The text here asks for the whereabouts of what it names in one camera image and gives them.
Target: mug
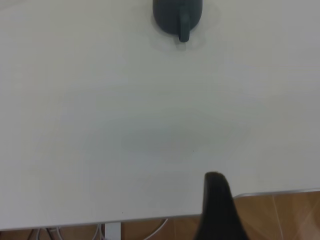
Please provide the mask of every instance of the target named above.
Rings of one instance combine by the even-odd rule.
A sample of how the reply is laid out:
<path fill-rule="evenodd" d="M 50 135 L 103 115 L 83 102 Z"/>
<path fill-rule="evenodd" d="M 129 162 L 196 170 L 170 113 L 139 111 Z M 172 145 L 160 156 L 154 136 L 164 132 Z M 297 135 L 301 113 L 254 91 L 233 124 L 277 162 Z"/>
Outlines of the mug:
<path fill-rule="evenodd" d="M 178 35 L 185 43 L 200 21 L 202 5 L 203 0 L 153 0 L 153 16 L 164 32 Z"/>

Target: white table top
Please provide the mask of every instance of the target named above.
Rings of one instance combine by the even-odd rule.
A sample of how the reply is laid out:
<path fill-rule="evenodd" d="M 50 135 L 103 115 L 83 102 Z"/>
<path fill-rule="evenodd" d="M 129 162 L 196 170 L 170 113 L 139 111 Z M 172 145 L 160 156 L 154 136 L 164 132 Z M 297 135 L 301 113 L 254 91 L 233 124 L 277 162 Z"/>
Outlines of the white table top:
<path fill-rule="evenodd" d="M 0 229 L 320 187 L 319 7 L 204 0 L 184 45 L 151 0 L 0 1 Z"/>

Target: cable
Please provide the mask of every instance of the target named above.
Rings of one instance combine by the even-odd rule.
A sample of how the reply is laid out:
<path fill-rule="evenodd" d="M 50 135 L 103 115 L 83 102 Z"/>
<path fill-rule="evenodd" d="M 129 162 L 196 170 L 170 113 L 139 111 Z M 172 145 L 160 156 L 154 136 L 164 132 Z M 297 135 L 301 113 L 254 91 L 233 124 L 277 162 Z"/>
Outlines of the cable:
<path fill-rule="evenodd" d="M 36 231 L 35 240 L 39 240 L 40 231 L 41 231 L 41 228 L 39 228 L 38 231 Z"/>
<path fill-rule="evenodd" d="M 93 235 L 92 240 L 95 240 L 95 239 L 96 239 L 97 234 L 98 234 L 98 230 L 99 230 L 99 226 L 100 226 L 100 224 L 98 224 L 98 225 L 96 226 L 95 233 L 94 233 L 94 235 Z M 64 240 L 64 238 L 62 237 L 61 232 L 60 232 L 60 227 L 57 227 L 55 230 L 56 230 L 56 233 L 57 233 L 57 235 L 58 235 L 59 240 Z"/>
<path fill-rule="evenodd" d="M 161 224 L 160 227 L 158 227 L 157 230 L 155 230 L 153 233 L 151 233 L 149 236 L 147 236 L 147 237 L 146 237 L 145 239 L 143 239 L 143 240 L 147 240 L 147 239 L 151 238 L 153 235 L 155 235 L 157 232 L 159 232 L 159 231 L 162 229 L 162 227 L 166 224 L 167 221 L 168 221 L 168 218 L 167 218 L 166 220 L 164 220 L 164 222 Z"/>
<path fill-rule="evenodd" d="M 46 228 L 45 230 L 46 230 L 46 233 L 49 235 L 50 240 L 55 240 L 54 237 L 51 235 L 49 228 Z"/>
<path fill-rule="evenodd" d="M 64 238 L 61 236 L 59 227 L 57 227 L 55 230 L 56 230 L 56 233 L 57 233 L 57 235 L 58 235 L 58 238 L 59 238 L 60 240 L 64 240 Z"/>
<path fill-rule="evenodd" d="M 98 224 L 99 227 L 99 235 L 100 235 L 100 240 L 106 240 L 103 233 L 102 233 L 102 224 Z"/>
<path fill-rule="evenodd" d="M 95 233 L 94 233 L 94 236 L 93 236 L 92 240 L 96 239 L 96 237 L 98 235 L 98 230 L 99 230 L 99 225 L 96 226 Z"/>
<path fill-rule="evenodd" d="M 31 236 L 34 233 L 34 231 L 35 231 L 34 229 L 31 230 L 31 232 L 29 233 L 28 238 L 26 240 L 30 240 L 31 239 Z"/>

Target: desk surface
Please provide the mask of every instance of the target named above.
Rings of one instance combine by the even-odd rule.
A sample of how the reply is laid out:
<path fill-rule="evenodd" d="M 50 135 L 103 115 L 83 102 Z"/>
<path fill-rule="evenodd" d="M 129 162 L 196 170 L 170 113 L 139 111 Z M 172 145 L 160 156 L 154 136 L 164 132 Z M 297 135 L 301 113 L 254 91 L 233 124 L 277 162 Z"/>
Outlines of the desk surface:
<path fill-rule="evenodd" d="M 0 229 L 201 213 L 320 186 L 320 2 L 204 0 L 190 42 L 151 0 L 0 2 Z"/>

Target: wooden floor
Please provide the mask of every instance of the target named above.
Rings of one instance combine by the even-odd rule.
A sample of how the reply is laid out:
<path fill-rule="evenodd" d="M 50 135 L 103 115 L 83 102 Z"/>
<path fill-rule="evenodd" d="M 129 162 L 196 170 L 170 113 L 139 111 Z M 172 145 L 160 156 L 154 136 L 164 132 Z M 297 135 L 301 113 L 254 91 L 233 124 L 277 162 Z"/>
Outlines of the wooden floor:
<path fill-rule="evenodd" d="M 241 197 L 235 204 L 252 240 L 320 240 L 320 192 Z M 122 239 L 143 240 L 162 222 L 123 223 Z M 169 219 L 150 240 L 192 240 L 198 223 L 199 217 Z M 95 230 L 95 225 L 62 227 L 61 234 L 64 240 L 91 240 Z M 29 234 L 30 230 L 4 231 L 0 240 L 27 240 Z M 34 232 L 30 240 L 35 239 Z M 39 239 L 50 240 L 44 230 Z"/>

